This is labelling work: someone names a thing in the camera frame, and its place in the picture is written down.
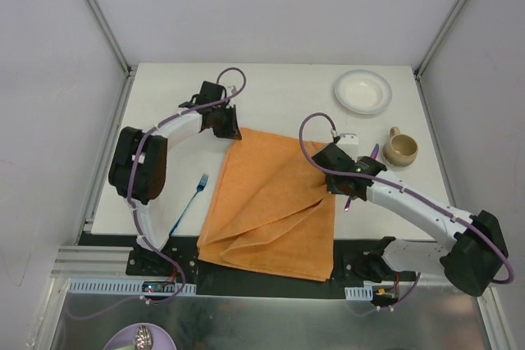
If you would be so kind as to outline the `gold purple spoon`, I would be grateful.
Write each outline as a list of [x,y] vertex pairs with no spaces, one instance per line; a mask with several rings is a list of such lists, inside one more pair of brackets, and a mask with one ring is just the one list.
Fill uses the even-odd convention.
[[348,199],[346,200],[344,211],[348,211],[350,209],[352,201],[353,201],[352,197],[349,196]]

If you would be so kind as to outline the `iridescent purple knife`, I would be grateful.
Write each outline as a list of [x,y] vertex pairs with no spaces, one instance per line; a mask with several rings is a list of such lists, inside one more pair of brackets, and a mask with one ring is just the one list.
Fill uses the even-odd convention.
[[373,148],[373,150],[372,150],[372,152],[371,152],[371,154],[370,154],[370,157],[372,159],[376,159],[377,156],[378,156],[379,151],[380,151],[380,145],[378,143],[376,143],[374,148]]

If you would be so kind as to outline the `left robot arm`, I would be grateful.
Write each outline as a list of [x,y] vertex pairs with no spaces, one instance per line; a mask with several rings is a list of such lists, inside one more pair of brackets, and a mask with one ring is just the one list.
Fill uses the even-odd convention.
[[174,263],[165,250],[169,231],[153,220],[153,201],[158,199],[167,179],[167,157],[171,148],[205,130],[219,139],[241,140],[236,107],[237,95],[226,87],[204,81],[200,91],[179,105],[176,114],[148,130],[127,126],[118,136],[108,182],[130,209],[137,230],[137,244],[148,249],[145,265],[155,275],[165,275]]

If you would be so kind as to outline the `beige ceramic mug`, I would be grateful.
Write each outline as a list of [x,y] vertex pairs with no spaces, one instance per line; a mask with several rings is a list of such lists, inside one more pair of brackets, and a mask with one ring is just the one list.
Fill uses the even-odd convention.
[[402,134],[398,127],[391,127],[382,154],[392,166],[410,166],[418,155],[418,143],[407,134]]

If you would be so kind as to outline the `white ceramic plate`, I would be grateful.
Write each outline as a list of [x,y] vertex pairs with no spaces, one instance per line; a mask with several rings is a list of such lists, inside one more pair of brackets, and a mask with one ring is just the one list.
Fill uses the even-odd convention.
[[388,81],[369,70],[345,72],[335,81],[334,93],[341,105],[361,115],[383,112],[393,98]]

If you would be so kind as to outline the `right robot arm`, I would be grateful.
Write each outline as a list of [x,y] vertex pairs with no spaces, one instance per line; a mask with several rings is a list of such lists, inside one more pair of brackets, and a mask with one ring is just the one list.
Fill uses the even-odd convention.
[[439,275],[473,297],[496,282],[509,253],[500,223],[490,212],[474,215],[426,197],[376,159],[354,160],[335,143],[311,161],[325,173],[330,193],[383,207],[431,238],[426,242],[383,237],[353,262],[359,277],[379,283],[402,271]]

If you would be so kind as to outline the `orange cloth placemat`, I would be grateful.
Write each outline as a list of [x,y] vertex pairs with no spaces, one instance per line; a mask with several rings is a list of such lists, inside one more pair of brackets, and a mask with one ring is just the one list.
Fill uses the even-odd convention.
[[336,198],[305,158],[322,144],[243,128],[227,150],[197,242],[199,260],[325,282]]

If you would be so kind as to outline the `blue metal fork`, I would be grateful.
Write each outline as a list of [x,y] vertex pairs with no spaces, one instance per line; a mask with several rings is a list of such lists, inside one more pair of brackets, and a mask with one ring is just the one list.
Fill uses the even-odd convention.
[[179,227],[180,223],[182,222],[182,220],[184,219],[184,217],[186,216],[189,208],[191,207],[193,201],[195,200],[195,198],[202,192],[205,190],[206,186],[207,186],[207,183],[208,183],[208,179],[209,179],[209,175],[208,174],[203,174],[196,186],[196,189],[195,189],[195,192],[193,194],[193,196],[191,197],[191,199],[188,201],[188,203],[186,204],[184,210],[181,212],[179,218],[176,220],[175,224],[171,227],[171,230],[169,232],[169,237],[171,237],[177,230],[177,228]]

